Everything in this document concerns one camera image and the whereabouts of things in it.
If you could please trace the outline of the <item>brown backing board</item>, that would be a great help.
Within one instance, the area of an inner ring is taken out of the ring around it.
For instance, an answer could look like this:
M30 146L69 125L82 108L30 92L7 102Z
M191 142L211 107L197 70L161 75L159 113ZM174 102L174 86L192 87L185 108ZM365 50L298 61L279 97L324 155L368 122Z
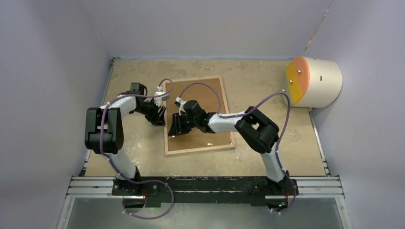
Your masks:
M178 79L163 84L170 97L164 102L165 155L234 149L230 131L216 133L209 119L229 112L221 76Z

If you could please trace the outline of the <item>wooden picture frame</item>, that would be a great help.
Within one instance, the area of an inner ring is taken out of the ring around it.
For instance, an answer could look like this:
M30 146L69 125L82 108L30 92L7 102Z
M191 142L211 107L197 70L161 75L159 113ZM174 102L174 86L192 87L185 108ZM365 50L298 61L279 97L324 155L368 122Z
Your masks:
M172 123L172 114L179 111L174 104L176 97L181 95L183 100L195 100L207 113L229 113L223 79L219 75L194 77L174 80L174 88L170 92L169 100L163 102L166 106L164 127L164 150L166 156L182 155L186 153L200 153L215 150L235 149L235 139L232 132L217 134L202 133L193 128L184 135L168 136Z

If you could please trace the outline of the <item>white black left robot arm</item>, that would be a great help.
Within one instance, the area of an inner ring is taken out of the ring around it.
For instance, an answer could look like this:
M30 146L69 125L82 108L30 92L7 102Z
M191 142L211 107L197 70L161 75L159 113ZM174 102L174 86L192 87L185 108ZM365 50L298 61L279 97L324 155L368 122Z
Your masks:
M108 161L116 173L117 186L124 185L130 195L140 193L145 182L122 149L122 118L127 114L139 113L152 125L165 126L166 107L163 101L168 98L169 92L164 91L161 84L154 95L149 95L145 85L132 83L128 91L120 93L113 101L101 107L89 108L86 112L86 148Z

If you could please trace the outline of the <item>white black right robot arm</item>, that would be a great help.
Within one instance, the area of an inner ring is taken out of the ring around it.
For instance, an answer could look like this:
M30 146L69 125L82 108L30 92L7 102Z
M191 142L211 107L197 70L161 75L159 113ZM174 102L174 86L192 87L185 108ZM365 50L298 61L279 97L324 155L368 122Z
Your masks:
M279 127L255 107L234 114L206 112L195 100L176 98L179 108L172 115L168 136L184 135L197 128L203 133L238 132L245 142L261 155L266 169L268 188L280 194L287 188L287 170L277 153Z

